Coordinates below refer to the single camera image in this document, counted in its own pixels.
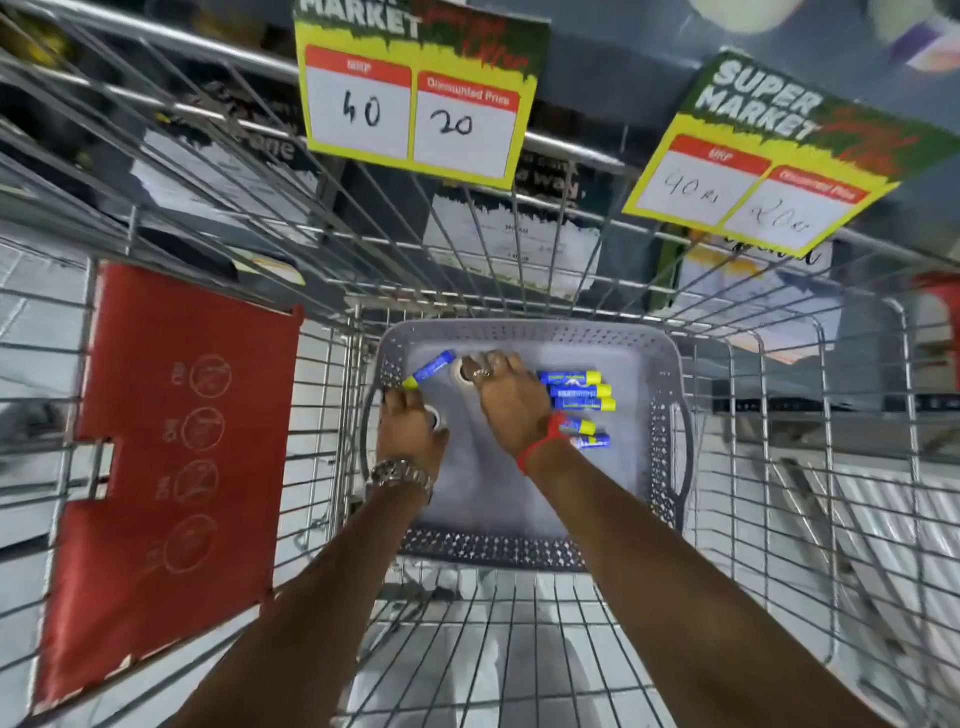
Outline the person's right hand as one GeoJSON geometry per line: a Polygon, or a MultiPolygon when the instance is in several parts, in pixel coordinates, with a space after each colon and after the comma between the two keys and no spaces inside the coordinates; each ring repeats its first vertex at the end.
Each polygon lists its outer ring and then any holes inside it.
{"type": "Polygon", "coordinates": [[[476,386],[476,391],[493,436],[514,459],[546,437],[553,410],[546,387],[532,370],[476,386]]]}

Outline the person's left hand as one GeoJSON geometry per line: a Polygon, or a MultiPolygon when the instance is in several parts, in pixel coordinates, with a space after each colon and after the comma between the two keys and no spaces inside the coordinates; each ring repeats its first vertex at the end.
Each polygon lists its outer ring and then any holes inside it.
{"type": "Polygon", "coordinates": [[[437,479],[450,431],[433,432],[426,411],[384,413],[380,405],[375,461],[405,457],[437,479]]]}

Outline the person's left forearm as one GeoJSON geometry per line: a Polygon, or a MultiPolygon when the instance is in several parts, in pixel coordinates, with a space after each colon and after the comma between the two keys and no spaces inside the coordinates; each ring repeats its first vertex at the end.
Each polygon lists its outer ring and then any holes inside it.
{"type": "Polygon", "coordinates": [[[426,501],[414,482],[375,489],[246,627],[169,728],[330,728],[380,585],[426,501]]]}

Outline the person's right forearm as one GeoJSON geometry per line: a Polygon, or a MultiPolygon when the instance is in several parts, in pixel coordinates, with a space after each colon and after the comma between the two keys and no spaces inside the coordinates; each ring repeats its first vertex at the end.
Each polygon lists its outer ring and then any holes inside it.
{"type": "Polygon", "coordinates": [[[677,728],[895,728],[568,441],[518,458],[579,548],[677,728]]]}

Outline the silver wristwatch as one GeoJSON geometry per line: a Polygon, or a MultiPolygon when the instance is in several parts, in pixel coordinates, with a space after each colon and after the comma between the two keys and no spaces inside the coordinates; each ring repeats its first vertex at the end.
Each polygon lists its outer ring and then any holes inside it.
{"type": "Polygon", "coordinates": [[[433,497],[435,482],[435,477],[409,458],[383,459],[376,462],[369,471],[366,478],[365,499],[368,500],[384,488],[406,484],[422,491],[424,503],[429,504],[433,497]]]}

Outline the grey perforated plastic basket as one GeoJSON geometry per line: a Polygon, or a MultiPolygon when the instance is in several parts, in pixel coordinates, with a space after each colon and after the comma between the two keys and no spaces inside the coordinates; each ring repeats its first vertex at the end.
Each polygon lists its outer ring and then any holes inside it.
{"type": "MultiPolygon", "coordinates": [[[[574,412],[609,435],[584,452],[678,533],[694,475],[695,432],[680,351],[650,325],[586,320],[425,319],[394,324],[377,351],[358,426],[367,446],[371,407],[385,384],[400,383],[445,351],[499,349],[532,370],[597,370],[616,402],[611,412],[574,412]]],[[[400,552],[419,559],[554,573],[586,571],[577,546],[535,485],[496,442],[474,386],[443,366],[420,385],[440,427],[451,433],[430,503],[400,552]]]]}

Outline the white printed poster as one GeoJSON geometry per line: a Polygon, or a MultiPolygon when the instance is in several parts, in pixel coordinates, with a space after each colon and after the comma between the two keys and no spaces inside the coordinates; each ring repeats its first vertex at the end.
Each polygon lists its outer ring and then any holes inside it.
{"type": "Polygon", "coordinates": [[[166,174],[144,161],[131,165],[131,175],[159,207],[234,228],[242,226],[234,211],[249,213],[267,218],[268,226],[291,242],[316,246],[315,233],[295,231],[307,223],[306,210],[220,144],[147,130],[141,151],[162,154],[174,166],[166,174]]]}
{"type": "Polygon", "coordinates": [[[689,240],[660,313],[787,365],[834,349],[842,315],[834,241],[792,257],[709,233],[689,240]]]}
{"type": "Polygon", "coordinates": [[[431,200],[422,242],[440,265],[572,300],[594,285],[601,232],[558,209],[446,187],[431,200]]]}

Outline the red cart seat flap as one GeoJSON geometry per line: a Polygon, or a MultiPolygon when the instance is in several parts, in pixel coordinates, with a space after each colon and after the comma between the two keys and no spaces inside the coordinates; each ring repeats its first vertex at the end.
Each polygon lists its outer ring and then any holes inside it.
{"type": "Polygon", "coordinates": [[[304,321],[103,266],[77,436],[113,454],[58,520],[35,710],[270,600],[304,321]]]}

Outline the yellow price sign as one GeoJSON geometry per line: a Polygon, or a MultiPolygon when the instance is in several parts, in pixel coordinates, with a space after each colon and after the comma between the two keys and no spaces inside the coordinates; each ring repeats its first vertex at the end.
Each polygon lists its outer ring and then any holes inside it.
{"type": "Polygon", "coordinates": [[[509,190],[546,18],[450,0],[294,0],[310,150],[509,190]]]}
{"type": "Polygon", "coordinates": [[[702,67],[622,213],[799,259],[958,153],[960,135],[725,47],[702,67]]]}

